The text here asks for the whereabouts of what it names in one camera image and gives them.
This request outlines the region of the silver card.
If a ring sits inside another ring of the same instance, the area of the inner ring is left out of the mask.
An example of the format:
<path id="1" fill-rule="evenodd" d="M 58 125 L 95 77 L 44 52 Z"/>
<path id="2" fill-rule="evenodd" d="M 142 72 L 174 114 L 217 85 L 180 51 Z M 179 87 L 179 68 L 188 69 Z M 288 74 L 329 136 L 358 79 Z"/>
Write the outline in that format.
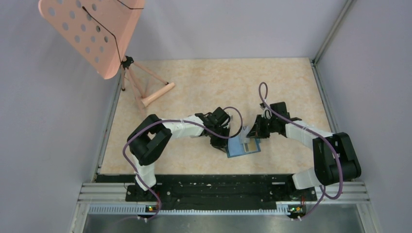
<path id="1" fill-rule="evenodd" d="M 241 144 L 249 144 L 250 143 L 250 138 L 247 137 L 249 132 L 250 132 L 249 126 L 243 126 L 242 127 L 242 130 L 239 134 Z"/>

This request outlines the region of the gold card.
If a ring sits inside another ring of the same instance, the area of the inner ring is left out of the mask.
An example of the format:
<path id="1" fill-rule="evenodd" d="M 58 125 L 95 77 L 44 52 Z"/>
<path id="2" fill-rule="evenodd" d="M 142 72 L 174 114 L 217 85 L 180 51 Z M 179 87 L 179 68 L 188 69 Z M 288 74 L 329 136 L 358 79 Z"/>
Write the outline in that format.
<path id="1" fill-rule="evenodd" d="M 243 151 L 245 154 L 260 152 L 259 144 L 256 143 L 255 141 L 250 142 L 250 143 L 245 143 L 242 145 L 243 145 Z"/>

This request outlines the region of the blue leather card holder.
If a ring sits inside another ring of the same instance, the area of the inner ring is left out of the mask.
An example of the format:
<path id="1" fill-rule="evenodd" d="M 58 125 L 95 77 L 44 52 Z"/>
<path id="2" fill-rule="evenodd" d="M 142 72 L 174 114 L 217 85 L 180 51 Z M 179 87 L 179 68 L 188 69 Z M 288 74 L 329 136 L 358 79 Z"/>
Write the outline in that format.
<path id="1" fill-rule="evenodd" d="M 253 142 L 253 141 L 258 143 L 259 147 L 260 147 L 260 139 L 250 138 L 250 142 Z M 239 134 L 236 137 L 230 138 L 228 140 L 228 149 L 227 149 L 226 154 L 227 154 L 228 158 L 234 158 L 234 157 L 238 157 L 238 156 L 248 155 L 248 154 L 245 154 L 244 151 L 243 151 L 243 145 L 240 143 Z"/>

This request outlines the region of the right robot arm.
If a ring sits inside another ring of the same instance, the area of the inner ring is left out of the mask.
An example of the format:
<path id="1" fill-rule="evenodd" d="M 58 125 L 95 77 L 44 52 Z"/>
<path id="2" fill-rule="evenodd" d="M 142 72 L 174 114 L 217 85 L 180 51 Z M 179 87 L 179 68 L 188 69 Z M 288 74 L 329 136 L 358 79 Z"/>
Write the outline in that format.
<path id="1" fill-rule="evenodd" d="M 278 133 L 299 141 L 313 152 L 314 166 L 287 178 L 285 194 L 289 199 L 298 200 L 307 188 L 327 186 L 361 175 L 361 166 L 348 134 L 319 130 L 298 117 L 291 117 L 285 102 L 272 103 L 269 107 L 262 103 L 261 107 L 263 113 L 257 115 L 248 138 L 264 139 L 271 133 Z"/>

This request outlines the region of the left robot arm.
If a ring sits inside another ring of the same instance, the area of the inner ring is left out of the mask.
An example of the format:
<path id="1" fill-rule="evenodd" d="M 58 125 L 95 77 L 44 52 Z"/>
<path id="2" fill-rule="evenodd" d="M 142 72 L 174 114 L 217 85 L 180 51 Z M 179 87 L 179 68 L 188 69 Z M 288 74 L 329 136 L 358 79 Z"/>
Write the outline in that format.
<path id="1" fill-rule="evenodd" d="M 155 161 L 168 142 L 178 138 L 209 137 L 213 148 L 226 152 L 231 116 L 221 107 L 206 114 L 196 113 L 182 119 L 161 119 L 155 114 L 147 116 L 128 136 L 129 148 L 136 168 L 137 194 L 151 200 L 156 193 Z"/>

